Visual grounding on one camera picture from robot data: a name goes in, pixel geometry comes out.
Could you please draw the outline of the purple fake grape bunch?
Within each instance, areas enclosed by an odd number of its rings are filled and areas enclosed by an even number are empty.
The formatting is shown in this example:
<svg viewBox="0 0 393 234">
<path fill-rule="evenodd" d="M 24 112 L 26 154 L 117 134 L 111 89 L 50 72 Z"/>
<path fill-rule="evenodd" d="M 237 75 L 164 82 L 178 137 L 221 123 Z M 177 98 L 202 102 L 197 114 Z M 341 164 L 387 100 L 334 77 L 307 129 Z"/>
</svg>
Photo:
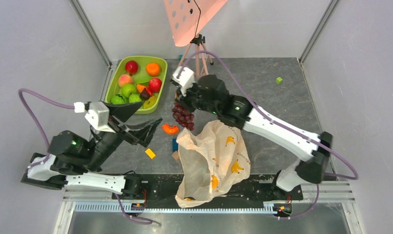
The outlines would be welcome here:
<svg viewBox="0 0 393 234">
<path fill-rule="evenodd" d="M 182 127 L 190 131 L 194 130 L 194 114 L 187 111 L 180 103 L 174 103 L 172 116 Z"/>
</svg>

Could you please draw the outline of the red fake apple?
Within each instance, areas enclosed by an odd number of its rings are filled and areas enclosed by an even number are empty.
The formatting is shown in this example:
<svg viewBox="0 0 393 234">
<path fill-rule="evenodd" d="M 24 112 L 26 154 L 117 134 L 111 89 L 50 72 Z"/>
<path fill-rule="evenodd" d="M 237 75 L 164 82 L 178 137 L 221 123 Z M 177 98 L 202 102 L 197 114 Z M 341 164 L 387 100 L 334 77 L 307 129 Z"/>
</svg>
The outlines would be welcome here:
<svg viewBox="0 0 393 234">
<path fill-rule="evenodd" d="M 125 64 L 125 70 L 126 72 L 132 76 L 135 75 L 138 70 L 139 70 L 139 65 L 136 61 L 134 60 L 129 60 L 126 64 Z"/>
<path fill-rule="evenodd" d="M 153 93 L 159 93 L 162 89 L 162 81 L 159 78 L 151 78 L 149 80 L 149 89 Z"/>
</svg>

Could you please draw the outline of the translucent beige plastic bag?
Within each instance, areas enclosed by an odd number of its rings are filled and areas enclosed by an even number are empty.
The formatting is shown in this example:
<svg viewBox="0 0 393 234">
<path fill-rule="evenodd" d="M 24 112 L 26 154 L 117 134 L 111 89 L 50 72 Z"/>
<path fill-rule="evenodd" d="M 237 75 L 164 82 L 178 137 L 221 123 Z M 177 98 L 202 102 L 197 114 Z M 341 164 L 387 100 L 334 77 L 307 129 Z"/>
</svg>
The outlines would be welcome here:
<svg viewBox="0 0 393 234">
<path fill-rule="evenodd" d="M 176 141 L 184 173 L 175 195 L 180 208 L 211 202 L 250 176 L 251 162 L 236 127 L 214 120 L 198 135 L 184 129 Z"/>
</svg>

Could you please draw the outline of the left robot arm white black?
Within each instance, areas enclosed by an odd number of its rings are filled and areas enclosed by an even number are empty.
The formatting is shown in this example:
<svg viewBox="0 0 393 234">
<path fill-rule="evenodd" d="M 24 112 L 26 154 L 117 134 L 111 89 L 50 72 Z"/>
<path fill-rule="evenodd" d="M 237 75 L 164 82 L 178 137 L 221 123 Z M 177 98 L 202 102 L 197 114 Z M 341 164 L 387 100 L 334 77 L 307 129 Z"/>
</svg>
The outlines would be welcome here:
<svg viewBox="0 0 393 234">
<path fill-rule="evenodd" d="M 54 136 L 46 155 L 33 154 L 21 182 L 49 190 L 92 189 L 127 199 L 138 198 L 143 192 L 140 176 L 102 174 L 101 165 L 124 141 L 147 147 L 163 119 L 127 125 L 126 121 L 141 107 L 140 102 L 77 102 L 74 106 L 76 112 L 86 113 L 92 138 L 86 140 L 69 130 Z"/>
</svg>

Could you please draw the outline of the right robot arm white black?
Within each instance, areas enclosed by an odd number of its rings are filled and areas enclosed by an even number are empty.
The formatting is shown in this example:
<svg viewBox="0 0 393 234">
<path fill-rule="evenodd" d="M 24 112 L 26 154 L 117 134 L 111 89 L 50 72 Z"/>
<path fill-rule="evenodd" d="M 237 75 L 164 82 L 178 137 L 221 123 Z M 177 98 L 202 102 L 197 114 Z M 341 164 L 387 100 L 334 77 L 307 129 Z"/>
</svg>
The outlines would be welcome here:
<svg viewBox="0 0 393 234">
<path fill-rule="evenodd" d="M 176 100 L 189 112 L 213 113 L 225 125 L 262 136 L 298 158 L 277 173 L 271 185 L 275 198 L 285 198 L 302 183 L 323 181 L 333 139 L 330 133 L 308 132 L 274 117 L 262 107 L 254 107 L 247 98 L 230 94 L 225 83 L 215 75 L 199 80 L 194 79 L 194 74 L 174 75 L 171 82 L 178 88 Z"/>
</svg>

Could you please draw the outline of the green bumpy fake fruit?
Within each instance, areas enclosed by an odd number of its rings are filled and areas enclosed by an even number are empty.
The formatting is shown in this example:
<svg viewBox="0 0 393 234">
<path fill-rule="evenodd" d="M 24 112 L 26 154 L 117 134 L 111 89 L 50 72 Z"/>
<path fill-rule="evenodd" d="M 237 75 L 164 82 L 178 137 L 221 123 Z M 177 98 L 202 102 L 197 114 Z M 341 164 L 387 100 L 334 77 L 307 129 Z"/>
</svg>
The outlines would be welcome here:
<svg viewBox="0 0 393 234">
<path fill-rule="evenodd" d="M 129 103 L 140 102 L 142 103 L 142 99 L 139 94 L 131 94 L 129 96 Z"/>
</svg>

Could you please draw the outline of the yellow fake fruit slice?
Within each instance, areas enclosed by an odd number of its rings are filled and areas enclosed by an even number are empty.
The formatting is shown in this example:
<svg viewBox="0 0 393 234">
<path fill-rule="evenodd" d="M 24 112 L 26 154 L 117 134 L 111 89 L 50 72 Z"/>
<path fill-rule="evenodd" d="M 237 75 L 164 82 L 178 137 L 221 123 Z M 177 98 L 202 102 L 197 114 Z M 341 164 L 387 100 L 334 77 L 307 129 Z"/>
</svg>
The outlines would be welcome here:
<svg viewBox="0 0 393 234">
<path fill-rule="evenodd" d="M 148 100 L 145 100 L 143 103 L 144 109 L 149 109 L 153 107 L 153 105 L 157 102 L 158 96 L 151 96 Z"/>
</svg>

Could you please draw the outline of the green fake apple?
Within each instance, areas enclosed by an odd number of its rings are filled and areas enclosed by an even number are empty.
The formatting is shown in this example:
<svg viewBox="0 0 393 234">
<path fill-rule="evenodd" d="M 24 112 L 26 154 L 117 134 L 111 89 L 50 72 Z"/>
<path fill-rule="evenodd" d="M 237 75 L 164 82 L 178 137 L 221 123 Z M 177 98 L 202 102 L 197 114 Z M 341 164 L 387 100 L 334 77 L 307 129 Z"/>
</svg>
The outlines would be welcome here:
<svg viewBox="0 0 393 234">
<path fill-rule="evenodd" d="M 134 84 L 127 83 L 121 88 L 121 94 L 129 98 L 132 94 L 137 94 L 137 89 Z"/>
</svg>

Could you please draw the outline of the orange red fake fruit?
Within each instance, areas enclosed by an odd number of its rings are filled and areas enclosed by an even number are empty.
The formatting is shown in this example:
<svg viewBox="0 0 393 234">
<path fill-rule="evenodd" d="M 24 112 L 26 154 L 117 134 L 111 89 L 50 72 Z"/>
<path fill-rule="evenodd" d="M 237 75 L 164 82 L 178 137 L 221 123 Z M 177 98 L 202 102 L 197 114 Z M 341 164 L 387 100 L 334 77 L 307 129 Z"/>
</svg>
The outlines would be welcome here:
<svg viewBox="0 0 393 234">
<path fill-rule="evenodd" d="M 146 89 L 146 91 L 149 93 L 149 95 L 153 96 L 153 92 L 150 90 L 150 88 L 148 86 L 145 86 L 145 85 L 142 85 L 142 84 L 137 84 L 136 85 L 136 89 L 137 89 L 139 94 L 141 94 L 143 92 L 143 90 Z"/>
</svg>

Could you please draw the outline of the peach fake fruit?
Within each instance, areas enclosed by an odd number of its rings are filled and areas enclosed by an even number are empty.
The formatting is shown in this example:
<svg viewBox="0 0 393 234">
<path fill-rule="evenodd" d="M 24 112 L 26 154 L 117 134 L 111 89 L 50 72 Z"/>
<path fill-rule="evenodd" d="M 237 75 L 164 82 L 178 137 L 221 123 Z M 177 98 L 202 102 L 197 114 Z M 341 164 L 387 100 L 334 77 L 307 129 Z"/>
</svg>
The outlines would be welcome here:
<svg viewBox="0 0 393 234">
<path fill-rule="evenodd" d="M 134 84 L 134 80 L 130 75 L 123 74 L 118 79 L 118 86 L 122 88 L 126 84 Z"/>
</svg>

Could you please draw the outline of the yellow small block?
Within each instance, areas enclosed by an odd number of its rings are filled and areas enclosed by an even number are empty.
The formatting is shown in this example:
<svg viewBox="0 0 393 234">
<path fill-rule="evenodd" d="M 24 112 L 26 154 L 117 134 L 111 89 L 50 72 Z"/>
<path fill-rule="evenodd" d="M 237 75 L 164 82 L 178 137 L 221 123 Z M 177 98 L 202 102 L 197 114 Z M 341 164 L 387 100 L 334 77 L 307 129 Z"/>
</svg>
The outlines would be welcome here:
<svg viewBox="0 0 393 234">
<path fill-rule="evenodd" d="M 150 158 L 150 159 L 154 159 L 156 157 L 156 153 L 152 150 L 152 149 L 146 149 L 145 150 L 146 155 Z"/>
</svg>

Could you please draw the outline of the orange curved toy piece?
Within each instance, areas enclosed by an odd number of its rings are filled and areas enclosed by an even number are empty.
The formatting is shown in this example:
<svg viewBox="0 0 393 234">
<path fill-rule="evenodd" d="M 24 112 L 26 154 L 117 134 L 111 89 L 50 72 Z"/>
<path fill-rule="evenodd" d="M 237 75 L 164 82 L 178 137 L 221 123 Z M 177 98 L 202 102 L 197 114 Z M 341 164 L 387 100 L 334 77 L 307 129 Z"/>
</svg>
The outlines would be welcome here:
<svg viewBox="0 0 393 234">
<path fill-rule="evenodd" d="M 177 133 L 179 133 L 179 131 L 180 131 L 180 129 L 179 129 L 179 127 L 177 126 L 177 125 L 172 125 L 172 126 L 170 126 L 169 124 L 164 124 L 163 126 L 162 126 L 162 130 L 166 133 L 166 134 L 169 134 L 169 135 L 174 135 L 174 134 L 177 134 Z"/>
</svg>

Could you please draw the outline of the green plastic tub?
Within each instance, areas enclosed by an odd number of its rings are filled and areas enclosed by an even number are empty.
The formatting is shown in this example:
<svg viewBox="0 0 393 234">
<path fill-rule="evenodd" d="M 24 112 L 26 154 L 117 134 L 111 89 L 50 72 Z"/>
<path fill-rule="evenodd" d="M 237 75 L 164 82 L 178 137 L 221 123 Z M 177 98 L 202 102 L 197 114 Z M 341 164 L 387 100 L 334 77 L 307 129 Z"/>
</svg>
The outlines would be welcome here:
<svg viewBox="0 0 393 234">
<path fill-rule="evenodd" d="M 163 58 L 130 56 L 122 59 L 110 81 L 105 102 L 128 104 L 139 101 L 137 114 L 153 113 L 162 95 L 168 63 Z"/>
</svg>

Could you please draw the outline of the blue toy brick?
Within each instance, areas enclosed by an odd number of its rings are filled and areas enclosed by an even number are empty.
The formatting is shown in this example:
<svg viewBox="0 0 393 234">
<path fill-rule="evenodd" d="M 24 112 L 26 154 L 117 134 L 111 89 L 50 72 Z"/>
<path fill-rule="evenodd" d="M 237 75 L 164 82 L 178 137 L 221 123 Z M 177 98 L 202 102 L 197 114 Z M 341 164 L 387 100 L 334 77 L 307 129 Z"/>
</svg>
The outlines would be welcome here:
<svg viewBox="0 0 393 234">
<path fill-rule="evenodd" d="M 177 143 L 177 139 L 176 138 L 172 139 L 172 151 L 173 152 L 178 151 L 178 143 Z"/>
</svg>

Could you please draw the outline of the wooden cube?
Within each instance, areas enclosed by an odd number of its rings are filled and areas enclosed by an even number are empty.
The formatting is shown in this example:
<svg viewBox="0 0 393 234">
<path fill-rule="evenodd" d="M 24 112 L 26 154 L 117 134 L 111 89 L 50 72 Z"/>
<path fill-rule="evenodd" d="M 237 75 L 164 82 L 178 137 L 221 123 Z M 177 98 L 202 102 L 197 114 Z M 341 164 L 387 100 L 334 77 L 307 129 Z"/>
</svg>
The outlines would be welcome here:
<svg viewBox="0 0 393 234">
<path fill-rule="evenodd" d="M 173 152 L 173 153 L 172 153 L 172 157 L 173 157 L 175 160 L 179 160 L 179 153 L 178 153 L 178 151 Z"/>
</svg>

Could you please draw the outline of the pink tripod stand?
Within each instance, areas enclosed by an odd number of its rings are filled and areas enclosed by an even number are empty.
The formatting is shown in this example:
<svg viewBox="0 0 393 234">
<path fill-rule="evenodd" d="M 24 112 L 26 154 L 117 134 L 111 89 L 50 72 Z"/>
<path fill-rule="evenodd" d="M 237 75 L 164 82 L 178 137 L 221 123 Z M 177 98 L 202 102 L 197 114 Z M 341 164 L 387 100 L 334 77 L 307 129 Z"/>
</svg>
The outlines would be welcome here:
<svg viewBox="0 0 393 234">
<path fill-rule="evenodd" d="M 205 43 L 206 43 L 206 40 L 202 34 L 198 34 L 195 38 L 193 38 L 190 41 L 190 43 L 186 46 L 185 52 L 181 56 L 178 67 L 183 65 L 185 58 L 186 58 L 191 46 L 194 46 L 195 52 L 202 51 L 202 50 L 207 51 Z M 210 65 L 214 64 L 213 59 L 209 54 L 202 53 L 202 54 L 198 54 L 195 57 L 196 78 L 200 78 L 201 76 L 208 75 L 207 62 L 209 62 Z"/>
</svg>

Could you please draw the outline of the pink perforated board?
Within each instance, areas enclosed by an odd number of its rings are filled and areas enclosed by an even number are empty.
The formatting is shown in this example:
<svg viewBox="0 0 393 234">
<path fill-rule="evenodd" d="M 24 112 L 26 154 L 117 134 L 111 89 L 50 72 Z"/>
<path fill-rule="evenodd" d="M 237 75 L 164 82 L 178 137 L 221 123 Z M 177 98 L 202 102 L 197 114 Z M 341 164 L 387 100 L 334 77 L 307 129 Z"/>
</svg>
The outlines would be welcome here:
<svg viewBox="0 0 393 234">
<path fill-rule="evenodd" d="M 227 0 L 164 0 L 175 46 L 183 47 L 207 25 Z"/>
</svg>

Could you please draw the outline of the small green cube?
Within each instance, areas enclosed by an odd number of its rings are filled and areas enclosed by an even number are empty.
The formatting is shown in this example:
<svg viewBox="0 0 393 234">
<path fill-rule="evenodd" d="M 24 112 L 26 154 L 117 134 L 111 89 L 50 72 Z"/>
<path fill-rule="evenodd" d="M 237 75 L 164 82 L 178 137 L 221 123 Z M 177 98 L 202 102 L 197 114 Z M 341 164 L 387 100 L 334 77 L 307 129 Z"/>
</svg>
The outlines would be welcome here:
<svg viewBox="0 0 393 234">
<path fill-rule="evenodd" d="M 276 84 L 280 84 L 280 83 L 282 83 L 282 81 L 283 81 L 283 79 L 281 77 L 277 77 L 275 80 Z"/>
</svg>

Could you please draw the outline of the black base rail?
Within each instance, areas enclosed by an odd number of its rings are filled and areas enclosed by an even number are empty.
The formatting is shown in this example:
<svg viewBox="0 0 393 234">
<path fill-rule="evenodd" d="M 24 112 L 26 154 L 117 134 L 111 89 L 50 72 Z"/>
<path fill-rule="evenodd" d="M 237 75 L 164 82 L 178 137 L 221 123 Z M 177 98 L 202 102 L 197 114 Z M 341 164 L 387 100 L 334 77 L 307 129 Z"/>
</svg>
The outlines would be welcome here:
<svg viewBox="0 0 393 234">
<path fill-rule="evenodd" d="M 179 208 L 175 195 L 182 182 L 182 174 L 127 174 L 127 189 L 120 196 L 121 200 L 142 199 L 146 208 Z M 215 197 L 212 201 L 199 205 L 202 209 L 227 208 L 262 208 L 264 202 L 301 201 L 302 188 L 296 186 L 285 192 L 276 186 L 274 175 L 251 174 L 233 185 L 225 196 Z"/>
</svg>

